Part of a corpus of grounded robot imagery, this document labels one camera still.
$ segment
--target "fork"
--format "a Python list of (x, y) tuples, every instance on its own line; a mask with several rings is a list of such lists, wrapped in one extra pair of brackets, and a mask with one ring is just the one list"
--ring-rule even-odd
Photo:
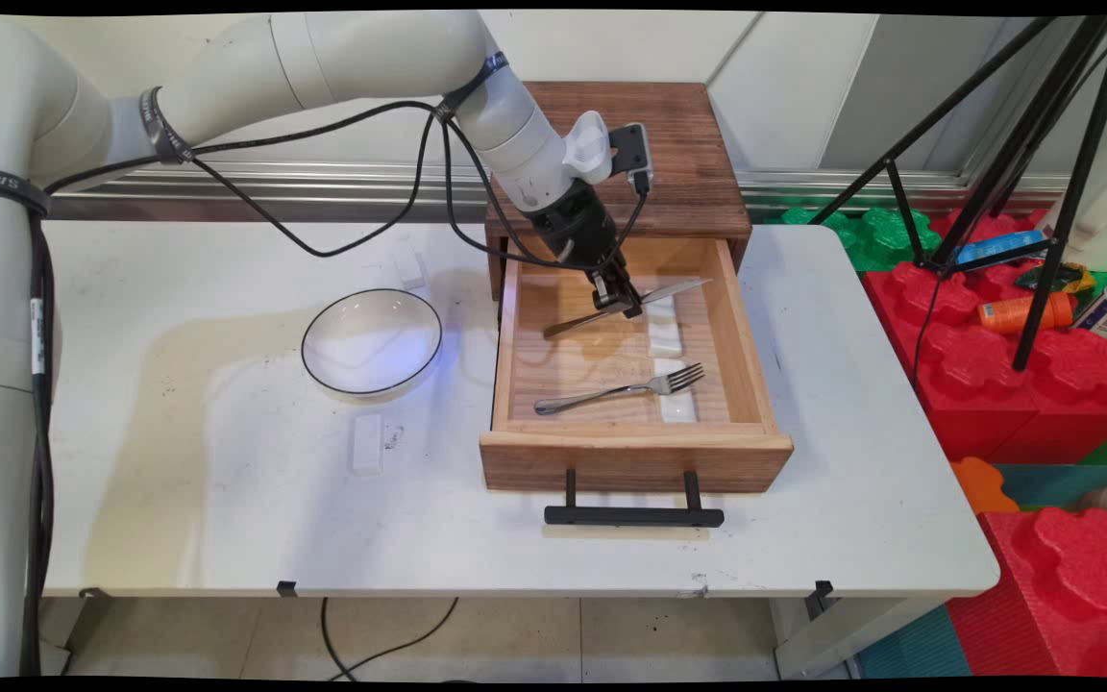
[(593, 394), (580, 394), (578, 397), (541, 399), (539, 402), (536, 402), (536, 412), (539, 415), (548, 416), (550, 413), (565, 412), (566, 409), (570, 409), (571, 406), (579, 406), (579, 404), (593, 402), (597, 399), (611, 397), (614, 394), (628, 393), (628, 391), (650, 390), (664, 396), (673, 394), (675, 391), (685, 390), (686, 386), (690, 386), (693, 382), (697, 382), (702, 376), (703, 364), (695, 363), (693, 366), (682, 368), (677, 372), (653, 376), (650, 381), (643, 382), (643, 384), (618, 386), (614, 390), (597, 391)]

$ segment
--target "label on cable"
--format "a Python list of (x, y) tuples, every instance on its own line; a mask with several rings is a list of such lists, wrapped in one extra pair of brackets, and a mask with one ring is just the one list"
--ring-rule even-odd
[(32, 312), (32, 374), (45, 374), (45, 302), (33, 298), (28, 308)]
[(139, 95), (139, 114), (144, 121), (144, 131), (148, 133), (148, 140), (153, 143), (157, 156), (163, 164), (180, 164), (194, 161), (194, 152), (190, 145), (182, 140), (162, 114), (162, 106), (156, 102), (156, 93), (162, 87), (153, 87)]
[(23, 205), (39, 215), (49, 215), (49, 194), (45, 194), (44, 189), (37, 187), (37, 185), (28, 183), (24, 178), (9, 174), (9, 172), (0, 172), (0, 197), (18, 202), (19, 205)]

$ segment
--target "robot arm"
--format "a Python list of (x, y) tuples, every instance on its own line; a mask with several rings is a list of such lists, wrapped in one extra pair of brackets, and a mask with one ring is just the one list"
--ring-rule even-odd
[[(470, 10), (276, 13), (247, 19), (213, 40), (189, 70), (155, 93), (155, 105), (173, 132), (198, 145), (333, 102), (456, 92), (497, 53)], [(33, 34), (0, 19), (0, 172), (43, 187), (154, 155), (141, 103), (106, 100)], [(562, 140), (519, 78), (501, 66), (467, 93), (455, 117), (550, 252), (583, 266), (606, 258), (615, 225), (592, 185), (617, 171), (599, 114), (586, 113)], [(31, 255), (25, 209), (0, 197), (0, 675), (18, 673), (21, 647), (27, 459), (35, 435)], [(624, 306), (628, 317), (641, 310), (621, 252), (588, 279), (597, 287), (598, 310)]]

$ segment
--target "bowl rim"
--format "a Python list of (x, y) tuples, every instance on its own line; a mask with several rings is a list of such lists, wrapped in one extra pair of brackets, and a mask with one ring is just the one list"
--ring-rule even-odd
[[(418, 301), (424, 302), (426, 307), (430, 308), (430, 311), (432, 312), (432, 314), (434, 314), (434, 322), (438, 324), (438, 343), (434, 343), (434, 350), (430, 353), (430, 360), (426, 360), (425, 364), (422, 364), (421, 368), (417, 368), (416, 372), (413, 372), (408, 376), (404, 378), (404, 380), (395, 382), (395, 384), (391, 384), (389, 386), (383, 386), (382, 390), (369, 390), (369, 391), (340, 390), (338, 389), (338, 386), (332, 386), (330, 384), (327, 384), (327, 382), (319, 380), (319, 375), (317, 375), (315, 373), (313, 373), (313, 371), (311, 371), (310, 363), (307, 362), (307, 339), (310, 338), (310, 329), (315, 327), (315, 322), (319, 321), (319, 318), (321, 318), (321, 316), (323, 316), (327, 310), (332, 310), (332, 308), (339, 306), (340, 302), (346, 301), (346, 299), (353, 298), (355, 295), (377, 293), (377, 292), (411, 295), (412, 298), (418, 299)], [(435, 355), (438, 355), (438, 350), (442, 348), (443, 348), (443, 318), (438, 316), (438, 310), (435, 310), (434, 306), (431, 306), (430, 301), (426, 301), (426, 299), (422, 298), (421, 295), (412, 293), (408, 292), (408, 290), (403, 290), (400, 288), (366, 288), (365, 290), (358, 290), (356, 293), (344, 295), (344, 297), (338, 298), (335, 299), (335, 301), (327, 303), (327, 307), (323, 310), (320, 310), (319, 314), (314, 316), (313, 319), (310, 320), (310, 324), (307, 324), (307, 331), (302, 334), (302, 368), (307, 369), (307, 373), (309, 373), (310, 376), (313, 378), (313, 381), (324, 385), (325, 389), (328, 390), (339, 391), (339, 393), (341, 394), (354, 394), (354, 395), (379, 394), (382, 393), (382, 391), (394, 390), (396, 386), (400, 386), (401, 384), (404, 384), (404, 382), (408, 382), (410, 380), (412, 380), (412, 378), (417, 376), (422, 372), (425, 372), (425, 369), (430, 368), (430, 363), (434, 362)]]

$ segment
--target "black tripod leg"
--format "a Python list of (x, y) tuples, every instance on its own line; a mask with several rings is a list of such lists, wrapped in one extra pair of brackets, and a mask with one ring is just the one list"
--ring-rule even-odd
[(894, 158), (887, 158), (887, 177), (891, 179), (891, 189), (896, 193), (896, 203), (899, 205), (899, 215), (904, 218), (904, 229), (908, 231), (908, 241), (911, 246), (913, 246), (913, 264), (918, 267), (924, 267), (925, 250), (921, 248), (921, 237), (917, 234), (917, 223), (913, 220), (913, 210), (908, 206), (908, 196), (904, 194), (904, 184), (900, 180), (900, 169), (897, 169)]
[(989, 164), (984, 174), (981, 174), (980, 183), (972, 189), (972, 196), (959, 211), (956, 220), (942, 239), (942, 245), (937, 249), (932, 261), (939, 265), (950, 261), (954, 249), (972, 235), (972, 227), (980, 219), (980, 215), (993, 206), (999, 186), (1010, 180), (1008, 176), (1014, 166), (1023, 162), (1021, 155), (1027, 144), (1039, 135), (1038, 126), (1048, 122), (1045, 121), (1045, 114), (1057, 104), (1063, 92), (1069, 92), (1074, 86), (1070, 78), (1075, 80), (1079, 78), (1082, 73), (1079, 65), (1088, 60), (1090, 52), (1099, 42), (1099, 37), (1103, 37), (1106, 30), (1107, 14), (1082, 20), (1082, 24), (1070, 37), (1070, 42), (1063, 49), (1058, 61), (1053, 64), (1049, 76), (1046, 76), (1041, 89), (1037, 89), (1027, 109), (1020, 114), (1018, 122), (1015, 123), (1014, 130), (1011, 130), (1006, 142), (1003, 142), (994, 161)]
[(933, 127), (941, 118), (951, 112), (954, 106), (959, 105), (959, 102), (965, 100), (972, 91), (975, 91), (981, 83), (984, 83), (997, 71), (999, 68), (1006, 64), (1011, 56), (1020, 52), (1021, 48), (1027, 45), (1030, 40), (1036, 39), (1037, 34), (1041, 34), (1045, 27), (1049, 25), (1054, 18), (1036, 18), (1033, 19), (1032, 23), (1024, 28), (1023, 31), (1018, 33), (1014, 39), (1010, 41), (1006, 45), (1003, 45), (1002, 51), (999, 51), (993, 58), (990, 58), (984, 65), (980, 66), (974, 74), (965, 80), (964, 83), (960, 84), (959, 87), (945, 97), (934, 110), (930, 111), (921, 122), (914, 124), (913, 130), (908, 131), (908, 135), (901, 136), (899, 142), (894, 143), (890, 149), (887, 149), (882, 156), (878, 157), (878, 161), (862, 172), (857, 179), (852, 180), (851, 185), (844, 188), (842, 193), (836, 194), (835, 200), (831, 200), (829, 205), (823, 208), (818, 214), (814, 215), (814, 218), (809, 220), (811, 225), (818, 225), (827, 219), (827, 216), (834, 214), (836, 209), (844, 206), (845, 202), (851, 200), (853, 194), (860, 192), (862, 187), (870, 183), (883, 167), (887, 166), (887, 161), (894, 161), (900, 154), (903, 154), (909, 146), (913, 145), (914, 142), (920, 140), (920, 136), (924, 135), (931, 127)]
[(1072, 89), (1072, 91), (1062, 92), (1063, 97), (1055, 100), (1054, 105), (1052, 106), (1052, 112), (1045, 114), (1045, 117), (1042, 121), (1045, 124), (1043, 124), (1043, 126), (1037, 128), (1039, 130), (1039, 133), (1037, 133), (1037, 135), (1033, 137), (1032, 144), (1028, 144), (1027, 149), (1024, 151), (1023, 157), (1021, 157), (1021, 161), (1023, 162), (1020, 164), (1018, 169), (1015, 171), (1015, 175), (1011, 176), (1010, 183), (1005, 185), (1005, 188), (1002, 189), (1002, 194), (999, 194), (997, 200), (994, 202), (992, 208), (989, 209), (990, 216), (1001, 215), (1002, 210), (1006, 208), (1006, 203), (1010, 202), (1011, 194), (1015, 193), (1015, 187), (1018, 186), (1020, 178), (1023, 178), (1024, 173), (1027, 172), (1027, 166), (1032, 163), (1032, 157), (1036, 155), (1037, 149), (1041, 148), (1041, 143), (1043, 143), (1045, 141), (1045, 137), (1048, 136), (1051, 132), (1053, 132), (1054, 126), (1057, 126), (1058, 121), (1062, 120), (1062, 114), (1075, 100), (1075, 93), (1079, 93), (1082, 85), (1088, 82), (1090, 73), (1093, 73), (1093, 70), (1096, 69), (1096, 65), (1098, 65), (1099, 62), (1104, 60), (1105, 55), (1107, 55), (1107, 45), (1106, 48), (1104, 48), (1104, 51), (1101, 51), (1101, 53), (1099, 53), (1098, 55), (1096, 55), (1096, 58), (1093, 59), (1093, 62), (1088, 65), (1088, 69), (1084, 70), (1084, 65), (1082, 65), (1082, 62), (1079, 62), (1079, 64), (1076, 65), (1076, 70), (1084, 70), (1082, 72), (1082, 75), (1077, 79), (1074, 76), (1070, 78), (1070, 82), (1074, 83), (1074, 87)]
[(1026, 323), (1023, 324), (1023, 334), (1020, 334), (1018, 349), (1015, 350), (1015, 363), (1012, 364), (1016, 371), (1023, 371), (1027, 368), (1027, 360), (1032, 354), (1032, 343), (1036, 342), (1036, 332), (1041, 328), (1041, 317), (1045, 312), (1045, 306), (1049, 302), (1049, 290), (1058, 277), (1062, 252), (1067, 248), (1067, 240), (1070, 239), (1070, 227), (1075, 223), (1075, 211), (1079, 209), (1079, 199), (1085, 185), (1088, 184), (1090, 165), (1096, 158), (1099, 137), (1104, 135), (1104, 124), (1106, 123), (1107, 65), (1104, 66), (1104, 81), (1099, 84), (1099, 92), (1096, 93), (1096, 103), (1093, 105), (1093, 113), (1088, 118), (1088, 127), (1084, 131), (1079, 156), (1075, 159), (1075, 167), (1070, 172), (1070, 185), (1067, 186), (1067, 194), (1062, 200), (1062, 211), (1059, 211), (1058, 223), (1054, 227), (1053, 244), (1045, 256), (1045, 268), (1041, 270), (1036, 293), (1032, 296), (1032, 308), (1028, 310)]

